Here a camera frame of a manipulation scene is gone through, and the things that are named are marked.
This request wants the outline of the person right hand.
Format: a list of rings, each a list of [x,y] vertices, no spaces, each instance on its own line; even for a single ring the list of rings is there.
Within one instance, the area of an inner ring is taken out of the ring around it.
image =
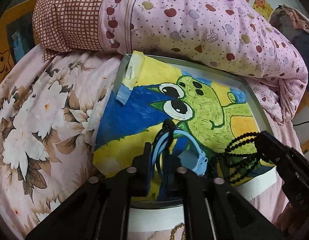
[[[292,237],[301,229],[308,215],[308,210],[294,208],[293,205],[288,202],[274,225],[281,233],[287,233],[288,236]]]

